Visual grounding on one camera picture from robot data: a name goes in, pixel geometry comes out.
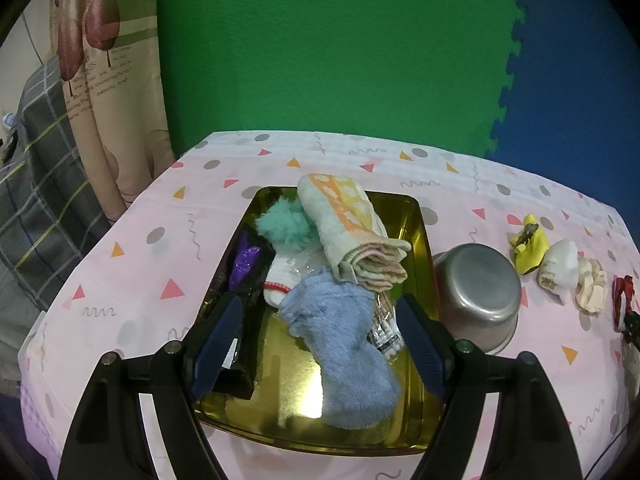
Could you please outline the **red trimmed sleep mask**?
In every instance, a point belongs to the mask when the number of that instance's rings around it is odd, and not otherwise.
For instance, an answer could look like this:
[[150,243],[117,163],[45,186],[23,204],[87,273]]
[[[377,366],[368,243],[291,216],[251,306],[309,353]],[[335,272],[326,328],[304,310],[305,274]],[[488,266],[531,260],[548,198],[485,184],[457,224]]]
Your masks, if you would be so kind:
[[634,300],[634,280],[630,275],[623,278],[614,276],[612,288],[612,301],[614,309],[614,330],[617,333],[625,331],[625,318],[632,311]]

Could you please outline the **white fluffy sock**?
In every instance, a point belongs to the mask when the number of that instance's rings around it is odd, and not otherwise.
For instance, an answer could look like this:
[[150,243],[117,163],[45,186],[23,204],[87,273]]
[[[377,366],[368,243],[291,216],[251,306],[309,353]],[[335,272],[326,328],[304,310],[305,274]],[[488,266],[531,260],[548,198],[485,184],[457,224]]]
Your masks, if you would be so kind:
[[567,304],[578,283],[578,253],[572,240],[559,240],[544,254],[537,273],[538,285]]

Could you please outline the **black foil packet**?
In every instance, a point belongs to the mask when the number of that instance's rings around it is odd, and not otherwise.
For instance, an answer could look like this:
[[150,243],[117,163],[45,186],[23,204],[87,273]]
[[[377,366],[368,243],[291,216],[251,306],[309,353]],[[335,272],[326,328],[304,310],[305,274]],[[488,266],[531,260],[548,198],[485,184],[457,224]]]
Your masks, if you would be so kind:
[[232,264],[238,250],[240,235],[244,231],[250,233],[250,240],[260,247],[260,253],[248,277],[232,292],[243,301],[243,318],[239,333],[236,334],[229,348],[231,362],[222,366],[213,386],[213,392],[250,400],[254,392],[257,372],[258,336],[266,310],[262,289],[274,258],[274,250],[268,240],[250,229],[239,232],[224,253],[210,283],[209,291],[212,293],[213,301],[230,292],[229,278]]

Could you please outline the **light blue fluffy sock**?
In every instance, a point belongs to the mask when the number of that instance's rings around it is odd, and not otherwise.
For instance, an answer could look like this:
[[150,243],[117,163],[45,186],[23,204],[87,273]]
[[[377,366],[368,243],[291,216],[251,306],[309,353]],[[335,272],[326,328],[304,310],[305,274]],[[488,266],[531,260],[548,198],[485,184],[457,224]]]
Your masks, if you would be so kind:
[[374,293],[337,281],[325,266],[303,278],[280,302],[279,316],[321,370],[322,417],[356,430],[392,416],[401,388],[385,356],[368,341]]

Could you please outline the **purple plastic packet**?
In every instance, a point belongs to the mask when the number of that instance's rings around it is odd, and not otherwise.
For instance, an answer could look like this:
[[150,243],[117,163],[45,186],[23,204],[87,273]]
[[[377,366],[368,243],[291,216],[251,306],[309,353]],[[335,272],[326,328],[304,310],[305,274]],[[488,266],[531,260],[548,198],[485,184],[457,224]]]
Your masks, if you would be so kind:
[[234,292],[253,269],[260,253],[260,247],[250,240],[249,232],[240,235],[238,250],[236,251],[229,278],[229,290]]

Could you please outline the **white knit sock red stripe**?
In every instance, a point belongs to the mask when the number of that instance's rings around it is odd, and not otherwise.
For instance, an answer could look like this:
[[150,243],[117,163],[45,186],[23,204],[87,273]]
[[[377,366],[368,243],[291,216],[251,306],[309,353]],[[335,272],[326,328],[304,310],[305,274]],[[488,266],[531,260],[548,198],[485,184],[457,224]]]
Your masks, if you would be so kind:
[[297,252],[278,252],[267,273],[264,298],[269,307],[280,308],[286,295],[303,279],[297,270]]

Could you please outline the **orange green towel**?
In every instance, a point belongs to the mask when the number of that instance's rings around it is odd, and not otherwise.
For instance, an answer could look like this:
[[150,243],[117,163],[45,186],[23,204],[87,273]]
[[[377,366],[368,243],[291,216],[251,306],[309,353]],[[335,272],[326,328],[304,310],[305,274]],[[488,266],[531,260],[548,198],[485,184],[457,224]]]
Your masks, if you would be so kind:
[[408,278],[402,266],[412,246],[387,234],[359,182],[336,174],[305,174],[297,197],[314,222],[326,261],[341,282],[386,292]]

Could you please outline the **teal fluffy pompom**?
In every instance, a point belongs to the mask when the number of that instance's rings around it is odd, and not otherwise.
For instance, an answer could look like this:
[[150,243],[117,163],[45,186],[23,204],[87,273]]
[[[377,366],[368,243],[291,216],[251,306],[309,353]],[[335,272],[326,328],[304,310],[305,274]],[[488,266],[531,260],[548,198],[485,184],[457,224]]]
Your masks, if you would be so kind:
[[277,252],[301,252],[319,240],[317,228],[298,198],[281,196],[256,219],[255,226]]

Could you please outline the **cream small sock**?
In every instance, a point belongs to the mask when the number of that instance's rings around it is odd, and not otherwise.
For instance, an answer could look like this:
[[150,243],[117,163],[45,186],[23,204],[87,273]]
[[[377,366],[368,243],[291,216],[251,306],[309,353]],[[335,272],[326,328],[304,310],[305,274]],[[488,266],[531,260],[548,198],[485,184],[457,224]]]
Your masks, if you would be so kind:
[[608,277],[598,259],[578,258],[576,304],[590,315],[599,315],[605,308]]

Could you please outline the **stainless steel pot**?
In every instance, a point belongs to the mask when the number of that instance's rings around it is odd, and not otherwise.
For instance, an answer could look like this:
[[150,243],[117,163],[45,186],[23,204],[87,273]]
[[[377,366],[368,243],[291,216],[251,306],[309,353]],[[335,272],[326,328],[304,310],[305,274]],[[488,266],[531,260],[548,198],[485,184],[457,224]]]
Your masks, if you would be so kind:
[[518,327],[522,285],[514,266],[500,252],[469,243],[434,258],[439,319],[454,339],[466,339],[496,354]]

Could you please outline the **pink patterned tablecloth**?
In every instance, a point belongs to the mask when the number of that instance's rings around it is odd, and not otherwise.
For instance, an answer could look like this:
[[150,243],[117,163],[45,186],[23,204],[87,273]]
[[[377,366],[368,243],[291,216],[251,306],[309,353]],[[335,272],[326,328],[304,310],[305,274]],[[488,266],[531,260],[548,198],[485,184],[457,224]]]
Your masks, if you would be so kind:
[[[549,242],[574,240],[609,278],[634,276],[639,252],[615,209],[536,174],[473,156],[337,133],[212,133],[153,182],[70,274],[21,348],[27,440],[58,475],[75,408],[103,353],[143,356],[194,322],[248,203],[303,174],[347,174],[414,197],[438,254],[483,243],[500,252],[533,214]],[[582,472],[597,479],[631,435],[639,353],[596,318],[524,278],[518,331],[503,354],[536,353],[563,405]],[[231,479],[409,479],[418,456],[347,458],[278,450],[205,429]]]

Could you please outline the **gold rectangular tin box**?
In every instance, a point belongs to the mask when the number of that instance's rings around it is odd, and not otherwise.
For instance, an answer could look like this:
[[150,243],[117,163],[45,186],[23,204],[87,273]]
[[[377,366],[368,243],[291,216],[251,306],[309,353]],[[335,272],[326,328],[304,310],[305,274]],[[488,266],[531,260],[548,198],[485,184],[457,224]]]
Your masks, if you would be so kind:
[[[239,232],[255,232],[255,219],[280,196],[293,198],[295,188],[250,188],[252,200],[239,223],[222,242],[224,256]],[[408,278],[394,286],[393,300],[413,294],[430,318],[438,319],[439,298],[433,258],[418,201],[407,195],[367,191],[390,237],[412,245],[402,262]],[[196,320],[201,321],[216,302],[209,291]],[[438,424],[442,404],[421,382],[406,349],[390,367],[401,386],[390,418],[369,428],[345,430],[326,424],[322,417],[321,370],[303,341],[266,305],[258,336],[257,372],[250,400],[208,392],[195,403],[198,418],[208,426],[290,451],[352,456],[407,455],[424,451]]]

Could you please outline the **grey plaid sofa cover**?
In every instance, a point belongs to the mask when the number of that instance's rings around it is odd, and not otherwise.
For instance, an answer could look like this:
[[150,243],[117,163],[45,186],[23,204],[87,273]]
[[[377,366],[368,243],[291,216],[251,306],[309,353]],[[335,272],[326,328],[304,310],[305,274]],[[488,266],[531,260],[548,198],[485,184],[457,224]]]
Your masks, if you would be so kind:
[[56,58],[26,82],[12,133],[17,147],[1,167],[1,264],[47,310],[111,227],[80,159]]

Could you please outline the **blue foam wall mat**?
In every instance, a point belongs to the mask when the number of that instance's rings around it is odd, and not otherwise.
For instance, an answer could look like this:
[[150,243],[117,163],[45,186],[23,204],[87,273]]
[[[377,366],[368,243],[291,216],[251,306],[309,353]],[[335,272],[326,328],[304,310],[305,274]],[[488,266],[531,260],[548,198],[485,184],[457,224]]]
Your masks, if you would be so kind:
[[639,50],[606,0],[516,0],[491,159],[639,212]]

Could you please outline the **green foam wall mat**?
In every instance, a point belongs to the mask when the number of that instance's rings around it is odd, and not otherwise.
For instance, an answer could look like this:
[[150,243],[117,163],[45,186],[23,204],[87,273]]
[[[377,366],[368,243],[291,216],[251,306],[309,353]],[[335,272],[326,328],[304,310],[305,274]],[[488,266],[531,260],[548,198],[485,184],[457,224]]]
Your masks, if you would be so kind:
[[497,147],[516,0],[158,0],[157,13],[177,152],[222,130]]

